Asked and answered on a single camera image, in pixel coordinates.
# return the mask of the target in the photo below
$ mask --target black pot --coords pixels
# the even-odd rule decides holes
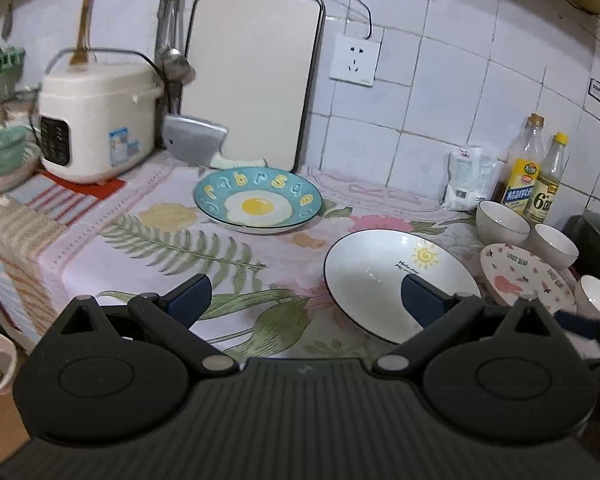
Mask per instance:
[[[600,214],[585,211],[581,216],[569,219],[562,232],[580,251],[573,264],[582,276],[590,274],[600,279]]]

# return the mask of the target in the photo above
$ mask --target rice cooker lid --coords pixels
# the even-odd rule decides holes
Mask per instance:
[[[154,69],[148,64],[88,63],[48,74],[42,91],[65,97],[117,94],[147,88],[154,81]]]

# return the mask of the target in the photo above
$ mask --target hanging utensil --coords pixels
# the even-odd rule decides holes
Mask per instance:
[[[7,41],[11,35],[13,29],[13,0],[9,0],[7,4],[7,13],[4,15],[2,20],[2,39]]]
[[[165,31],[166,31],[166,25],[167,25],[166,13],[167,13],[167,6],[169,5],[169,1],[170,0],[160,0],[160,3],[158,4],[158,12],[157,12],[158,25],[156,28],[155,46],[154,46],[154,53],[155,53],[156,61],[159,61],[157,58],[158,51],[163,46],[163,44],[166,43],[166,41],[167,41],[167,36],[165,35]]]
[[[70,65],[85,64],[89,62],[88,43],[89,28],[91,24],[91,7],[93,0],[82,0],[82,12],[80,13],[80,25],[78,26],[78,40],[74,54],[69,60]]]
[[[23,48],[14,48],[9,45],[3,48],[2,44],[0,44],[0,72],[22,67],[24,54],[25,51]]]
[[[190,81],[195,72],[189,61],[177,48],[176,26],[180,0],[169,0],[165,9],[166,23],[164,25],[165,41],[156,52],[162,70],[171,82],[185,83]]]

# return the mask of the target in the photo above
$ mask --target yellow bottle cap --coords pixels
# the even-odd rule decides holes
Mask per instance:
[[[567,145],[569,143],[569,136],[562,132],[558,132],[555,134],[555,142],[560,142],[560,144]]]

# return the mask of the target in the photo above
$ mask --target white tiled wall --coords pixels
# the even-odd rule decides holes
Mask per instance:
[[[81,0],[14,0],[11,43],[27,50],[25,85],[75,41]],[[158,0],[96,0],[91,43],[152,55]],[[194,0],[185,0],[188,10]],[[302,161],[325,171],[442,198],[451,145],[505,153],[531,112],[570,135],[567,170],[549,222],[600,212],[600,19],[565,0],[364,0],[381,43],[376,81],[329,78],[335,35],[366,35],[355,0],[324,0],[320,49]],[[0,27],[6,3],[0,4]]]

